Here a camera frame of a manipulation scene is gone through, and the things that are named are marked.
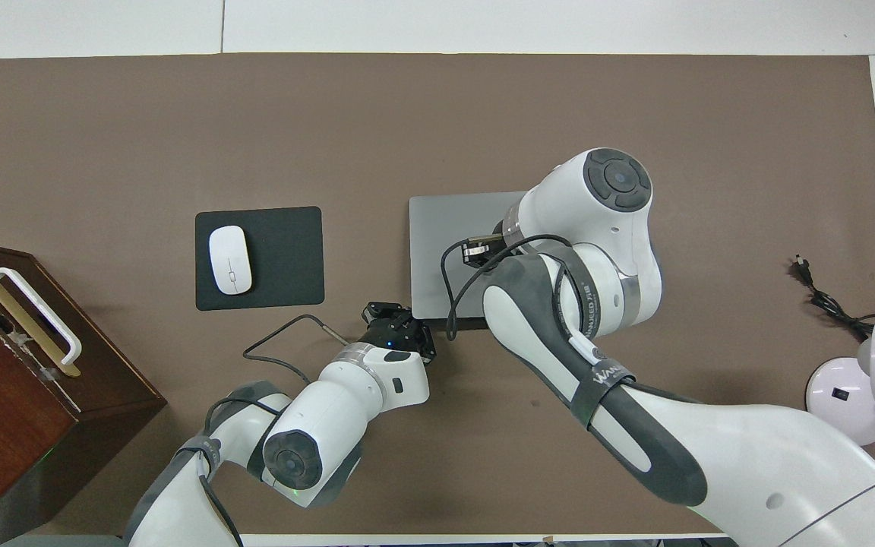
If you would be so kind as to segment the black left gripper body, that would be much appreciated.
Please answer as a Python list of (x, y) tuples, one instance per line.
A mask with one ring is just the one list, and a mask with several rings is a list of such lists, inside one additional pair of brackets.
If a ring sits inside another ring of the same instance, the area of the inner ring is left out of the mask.
[(372, 318), (357, 342), (427, 357), (427, 327), (411, 315)]

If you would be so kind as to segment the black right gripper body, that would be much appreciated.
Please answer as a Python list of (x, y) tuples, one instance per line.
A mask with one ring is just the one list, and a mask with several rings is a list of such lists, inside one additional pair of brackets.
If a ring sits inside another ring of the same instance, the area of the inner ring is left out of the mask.
[(506, 249), (506, 242), (501, 232), (486, 233), (481, 236), (470, 236), (459, 245), (462, 262), (468, 267), (482, 267), (497, 253)]

